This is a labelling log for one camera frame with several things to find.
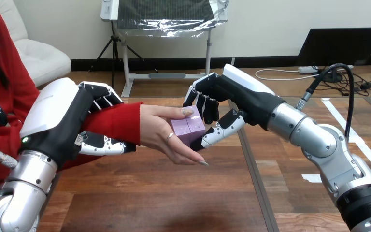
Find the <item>woman's hand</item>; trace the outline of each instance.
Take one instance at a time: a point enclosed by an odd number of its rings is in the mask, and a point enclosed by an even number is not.
[[[199,163],[208,165],[199,153],[183,144],[177,136],[173,135],[167,140],[173,130],[162,118],[183,119],[191,114],[193,111],[189,109],[141,105],[140,145],[161,151],[175,164],[193,165]]]

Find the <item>woman's fingers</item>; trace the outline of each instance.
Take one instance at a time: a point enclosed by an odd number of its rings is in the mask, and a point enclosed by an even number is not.
[[[174,108],[159,105],[150,105],[151,114],[158,117],[165,117],[170,119],[183,119],[194,113],[191,109]]]
[[[194,162],[205,162],[205,159],[199,153],[191,150],[191,148],[183,144],[175,135],[168,140],[168,144],[169,147],[180,156],[186,157]]]
[[[161,152],[167,155],[167,157],[174,163],[174,164],[179,164],[179,165],[195,165],[194,161],[182,157],[179,154],[173,152],[166,144],[161,145]]]

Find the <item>white wall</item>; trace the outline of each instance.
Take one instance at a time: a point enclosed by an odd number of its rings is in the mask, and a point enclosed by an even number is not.
[[[15,3],[29,37],[71,59],[96,58],[110,38],[101,0]],[[289,56],[299,53],[310,28],[371,27],[371,0],[230,0],[228,17],[213,30],[213,57]],[[130,37],[128,45],[145,58],[192,58],[205,56],[205,40]]]

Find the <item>woman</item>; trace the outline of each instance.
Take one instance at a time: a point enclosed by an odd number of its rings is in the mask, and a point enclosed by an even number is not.
[[[18,156],[19,132],[39,91],[19,57],[18,51],[0,16],[0,151]],[[120,104],[87,117],[82,130],[104,134],[107,137],[144,145],[166,154],[174,163],[193,165],[204,162],[197,152],[184,145],[162,118],[182,119],[192,114],[179,108]],[[97,159],[79,155],[65,164],[70,168]],[[0,183],[9,170],[0,165]]]

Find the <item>ring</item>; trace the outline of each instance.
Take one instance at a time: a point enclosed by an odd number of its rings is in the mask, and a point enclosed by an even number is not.
[[[175,135],[175,134],[174,134],[174,133],[170,133],[169,136],[167,136],[167,142],[169,142],[169,139],[170,139],[173,135]]]

